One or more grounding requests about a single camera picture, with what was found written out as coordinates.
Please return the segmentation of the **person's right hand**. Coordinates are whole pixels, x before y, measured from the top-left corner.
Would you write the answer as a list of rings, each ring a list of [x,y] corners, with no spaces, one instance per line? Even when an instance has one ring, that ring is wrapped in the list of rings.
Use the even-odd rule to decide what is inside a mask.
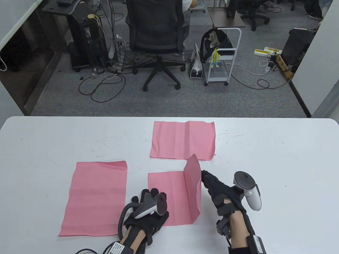
[[[247,213],[241,202],[240,188],[225,185],[216,176],[205,170],[201,172],[201,180],[211,196],[219,216],[229,217],[236,211],[240,211],[242,214]]]

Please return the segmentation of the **person's left hand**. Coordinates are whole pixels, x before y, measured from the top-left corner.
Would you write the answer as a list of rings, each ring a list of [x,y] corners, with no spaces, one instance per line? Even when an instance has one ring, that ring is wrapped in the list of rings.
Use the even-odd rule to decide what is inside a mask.
[[[118,224],[119,238],[121,240],[125,238],[122,234],[122,227],[125,226],[128,236],[123,242],[124,245],[133,245],[139,234],[144,232],[140,241],[150,246],[153,243],[153,236],[168,218],[166,194],[156,188],[144,189],[140,198],[133,196],[131,202],[124,207]]]

